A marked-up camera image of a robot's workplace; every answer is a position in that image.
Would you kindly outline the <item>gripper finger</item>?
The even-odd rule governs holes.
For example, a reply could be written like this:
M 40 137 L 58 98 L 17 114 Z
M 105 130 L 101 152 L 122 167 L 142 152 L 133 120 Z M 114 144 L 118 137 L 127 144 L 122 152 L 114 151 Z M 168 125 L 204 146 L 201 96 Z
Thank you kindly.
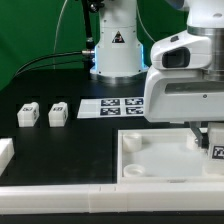
M 190 129 L 196 137 L 196 144 L 202 149 L 209 148 L 209 138 L 207 133 L 202 133 L 200 130 L 201 123 L 192 121 L 189 123 Z

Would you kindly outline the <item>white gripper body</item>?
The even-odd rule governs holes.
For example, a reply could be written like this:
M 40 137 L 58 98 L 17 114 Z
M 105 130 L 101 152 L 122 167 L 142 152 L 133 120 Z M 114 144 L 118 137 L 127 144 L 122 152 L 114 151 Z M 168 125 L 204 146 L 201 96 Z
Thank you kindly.
M 207 81 L 199 70 L 150 67 L 144 89 L 149 122 L 224 120 L 224 82 Z

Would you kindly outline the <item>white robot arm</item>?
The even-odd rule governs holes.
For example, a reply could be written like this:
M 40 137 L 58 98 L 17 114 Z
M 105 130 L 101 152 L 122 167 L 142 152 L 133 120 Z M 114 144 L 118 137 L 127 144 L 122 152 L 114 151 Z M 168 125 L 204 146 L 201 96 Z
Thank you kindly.
M 203 122 L 224 121 L 224 0 L 165 0 L 188 13 L 186 29 L 154 43 L 151 65 L 137 39 L 137 0 L 90 0 L 100 13 L 91 77 L 111 84 L 147 74 L 144 117 L 187 122 L 203 144 Z

